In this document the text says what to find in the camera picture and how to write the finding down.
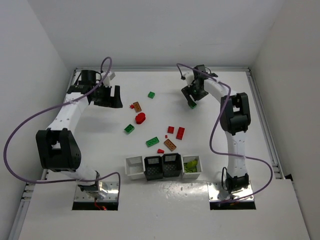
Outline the green upside-down lego brick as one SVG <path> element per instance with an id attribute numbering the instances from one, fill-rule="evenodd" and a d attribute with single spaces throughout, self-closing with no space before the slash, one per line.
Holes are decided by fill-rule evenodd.
<path id="1" fill-rule="evenodd" d="M 197 104 L 196 103 L 188 103 L 188 106 L 191 108 L 191 109 L 194 109 Z"/>

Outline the orange brown lego brick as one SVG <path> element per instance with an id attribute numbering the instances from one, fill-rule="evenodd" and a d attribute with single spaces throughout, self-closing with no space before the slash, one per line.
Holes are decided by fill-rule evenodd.
<path id="1" fill-rule="evenodd" d="M 139 113 L 139 112 L 142 111 L 142 108 L 141 108 L 141 106 L 140 106 L 138 101 L 134 102 L 132 105 L 133 105 L 134 110 L 135 110 L 136 113 Z"/>

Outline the green square lego brick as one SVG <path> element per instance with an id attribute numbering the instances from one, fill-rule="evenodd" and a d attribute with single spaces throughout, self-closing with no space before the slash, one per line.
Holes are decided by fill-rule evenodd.
<path id="1" fill-rule="evenodd" d="M 134 129 L 135 127 L 132 124 L 129 124 L 128 126 L 125 127 L 124 131 L 126 134 L 130 134 Z"/>

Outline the lime square lego brick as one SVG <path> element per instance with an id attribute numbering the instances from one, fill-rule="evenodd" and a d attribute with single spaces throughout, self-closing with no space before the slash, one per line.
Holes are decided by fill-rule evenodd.
<path id="1" fill-rule="evenodd" d="M 197 160 L 192 160 L 189 162 L 185 162 L 183 164 L 184 167 L 184 172 L 185 173 L 197 173 L 197 165 L 198 165 L 198 161 Z"/>

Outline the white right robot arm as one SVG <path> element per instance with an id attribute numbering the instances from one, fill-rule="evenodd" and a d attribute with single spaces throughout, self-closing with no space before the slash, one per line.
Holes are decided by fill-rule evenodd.
<path id="1" fill-rule="evenodd" d="M 245 138 L 251 124 L 251 113 L 248 95 L 233 91 L 230 86 L 219 81 L 217 75 L 207 71 L 204 65 L 191 68 L 192 72 L 182 73 L 180 78 L 186 81 L 186 87 L 181 89 L 188 105 L 193 109 L 196 102 L 212 95 L 220 103 L 220 113 L 214 129 L 220 124 L 227 139 L 228 165 L 222 180 L 222 187 L 229 193 L 246 188 L 249 185 L 249 175 L 246 168 Z"/>

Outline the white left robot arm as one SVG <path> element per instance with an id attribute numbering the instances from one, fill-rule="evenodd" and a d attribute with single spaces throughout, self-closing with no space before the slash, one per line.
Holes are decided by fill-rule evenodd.
<path id="1" fill-rule="evenodd" d="M 79 181 L 80 190 L 90 194 L 101 190 L 100 174 L 82 160 L 74 132 L 82 113 L 91 103 L 106 108 L 123 107 L 120 86 L 110 85 L 114 77 L 114 72 L 82 70 L 68 88 L 65 105 L 54 121 L 35 136 L 42 168 Z"/>

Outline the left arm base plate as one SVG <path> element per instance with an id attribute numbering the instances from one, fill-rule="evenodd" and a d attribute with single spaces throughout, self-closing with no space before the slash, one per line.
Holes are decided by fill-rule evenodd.
<path id="1" fill-rule="evenodd" d="M 82 191 L 80 186 L 77 185 L 74 202 L 90 202 L 93 203 L 96 199 L 97 202 L 117 202 L 119 193 L 119 182 L 118 181 L 102 181 L 99 184 L 97 191 L 87 192 Z"/>

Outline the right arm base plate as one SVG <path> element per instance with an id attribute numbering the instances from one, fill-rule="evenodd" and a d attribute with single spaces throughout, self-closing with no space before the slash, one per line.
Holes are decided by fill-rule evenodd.
<path id="1" fill-rule="evenodd" d="M 253 189 L 251 182 L 247 188 L 242 187 L 229 193 L 224 190 L 220 182 L 207 182 L 208 198 L 210 202 L 223 202 L 227 200 L 235 200 L 241 202 L 254 202 Z"/>

